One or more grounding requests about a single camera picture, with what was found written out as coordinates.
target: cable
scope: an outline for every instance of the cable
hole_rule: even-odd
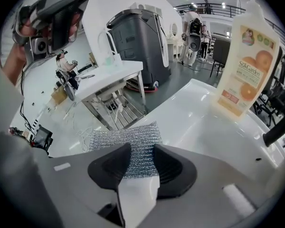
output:
[[[75,108],[75,106],[77,106],[78,103],[79,103],[79,101],[78,102],[73,102],[71,104],[71,106],[69,107],[69,109],[66,111],[66,114],[68,114],[68,112],[71,110],[72,106],[73,106],[73,108]]]
[[[184,67],[187,67],[188,69],[190,69],[190,70],[192,70],[192,71],[194,71],[194,72],[200,72],[200,70],[194,70],[193,68],[191,68],[191,67],[189,67],[189,66],[186,66],[186,65],[184,65]],[[208,70],[208,71],[211,71],[211,70],[212,70],[212,69],[203,68],[203,67],[201,67],[201,69]]]
[[[93,127],[88,127],[87,129],[85,129],[82,133],[79,133],[80,131],[82,131],[82,130],[79,130],[77,133],[76,133],[76,135],[78,135],[78,136],[80,136],[81,138],[82,138],[82,144],[81,144],[81,148],[82,148],[82,151],[83,152],[87,152],[88,150],[89,150],[89,147],[85,144],[85,140],[86,140],[86,138],[87,137],[92,137],[92,135],[91,135],[91,133],[88,133],[85,137],[83,136],[84,135],[84,133],[88,130],[88,129],[90,129],[90,128],[93,128]]]
[[[22,73],[21,73],[21,80],[20,80],[20,90],[21,90],[21,94],[24,96],[24,94],[23,94],[23,82],[24,82],[24,71],[22,70]],[[31,131],[34,136],[36,136],[36,135],[34,134],[34,130],[33,130],[32,126],[30,125],[28,119],[27,119],[27,118],[25,117],[25,115],[24,115],[23,105],[24,105],[24,101],[22,101],[22,103],[21,103],[21,107],[20,107],[19,113],[20,113],[20,115],[23,117],[23,119],[24,119],[24,121],[25,121],[24,126],[25,126],[29,131]]]

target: black chair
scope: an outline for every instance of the black chair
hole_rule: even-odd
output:
[[[276,72],[276,68],[281,61],[283,55],[283,50],[279,49],[279,53],[275,62],[275,67],[272,71],[272,74],[265,86],[265,88],[262,91],[263,95],[266,95],[268,99],[265,101],[262,96],[260,96],[258,99],[262,102],[262,104],[259,104],[257,101],[253,104],[254,111],[256,115],[260,114],[262,111],[266,112],[269,117],[269,124],[267,126],[269,127],[271,125],[271,122],[276,125],[276,121],[274,119],[274,114],[279,115],[283,114],[285,115],[285,88],[282,82],[284,82],[285,79],[285,61],[282,61],[282,69],[280,73],[280,77],[277,78],[274,76]],[[275,84],[271,88],[272,81],[275,79]]]
[[[213,56],[212,56],[213,65],[212,65],[210,77],[212,75],[213,68],[214,68],[216,63],[218,63],[217,76],[219,74],[219,69],[225,67],[227,57],[228,57],[228,53],[229,53],[229,49],[230,49],[230,41],[221,40],[221,39],[215,40],[214,46],[213,46]]]

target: white countertop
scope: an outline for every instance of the white countertop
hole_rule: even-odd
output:
[[[251,111],[238,123],[214,112],[210,101],[215,90],[192,79],[132,127],[156,121],[163,144],[218,158],[265,184],[285,151],[278,142],[265,146],[262,134],[268,127]]]
[[[88,73],[81,75],[95,75],[91,78],[82,79],[79,83],[75,96],[84,100],[100,89],[143,69],[143,63],[137,61],[122,61],[122,66],[100,66]]]

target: sink basin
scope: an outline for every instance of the sink basin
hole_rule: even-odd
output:
[[[231,121],[211,106],[215,88],[192,79],[134,126],[157,122],[162,143],[225,161],[266,185],[285,157],[278,142],[266,147],[268,127],[251,111]]]

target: white wall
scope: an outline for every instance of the white wall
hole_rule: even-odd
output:
[[[167,0],[90,0],[83,16],[83,25],[98,64],[101,65],[105,60],[105,53],[97,44],[99,33],[105,29],[107,22],[113,16],[129,9],[135,2],[152,5],[162,10],[163,28],[166,34],[173,23],[178,27],[178,36],[182,33],[181,17]]]
[[[226,32],[231,32],[232,26],[220,24],[220,23],[210,23],[211,33],[218,33],[227,36]]]
[[[77,68],[80,69],[89,62],[90,46],[85,34],[77,37],[75,42],[66,48],[68,53],[66,59],[69,63],[72,60],[78,61]],[[24,115],[33,124],[39,111],[51,99],[56,81],[56,58],[53,57],[42,65],[28,71],[24,79]],[[13,118],[11,126],[21,130],[25,129],[24,119],[19,114],[19,109]]]

